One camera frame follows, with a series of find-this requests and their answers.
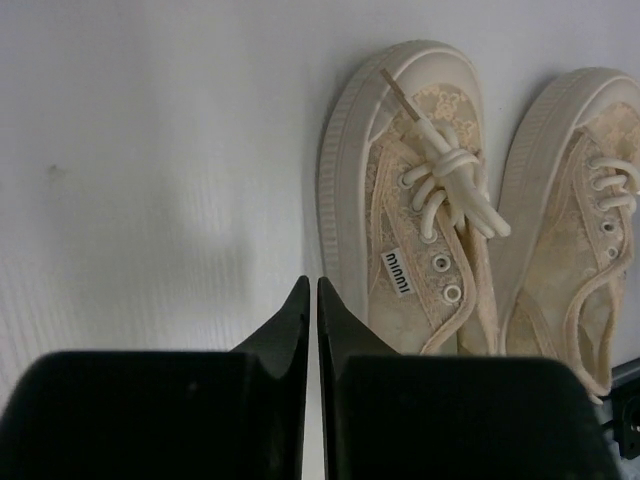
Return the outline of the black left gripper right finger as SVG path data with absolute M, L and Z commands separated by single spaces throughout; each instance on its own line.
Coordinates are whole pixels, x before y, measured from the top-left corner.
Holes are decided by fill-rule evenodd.
M 616 479 L 594 408 L 544 358 L 401 355 L 317 286 L 329 479 Z

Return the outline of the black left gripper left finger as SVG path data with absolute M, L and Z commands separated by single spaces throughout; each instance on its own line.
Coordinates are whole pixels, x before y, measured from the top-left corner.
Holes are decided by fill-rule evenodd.
M 60 351 L 1 417 L 5 479 L 298 479 L 310 285 L 226 351 Z

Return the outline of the beige lace sneaker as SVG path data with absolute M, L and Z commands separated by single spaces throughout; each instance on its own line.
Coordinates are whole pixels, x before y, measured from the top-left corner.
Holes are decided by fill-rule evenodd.
M 565 364 L 593 401 L 612 386 L 612 343 L 635 254 L 639 84 L 605 67 L 553 80 L 506 160 L 489 244 L 499 350 Z
M 504 350 L 487 243 L 510 226 L 492 206 L 481 89 L 441 42 L 374 55 L 324 134 L 317 206 L 325 275 L 397 352 Z

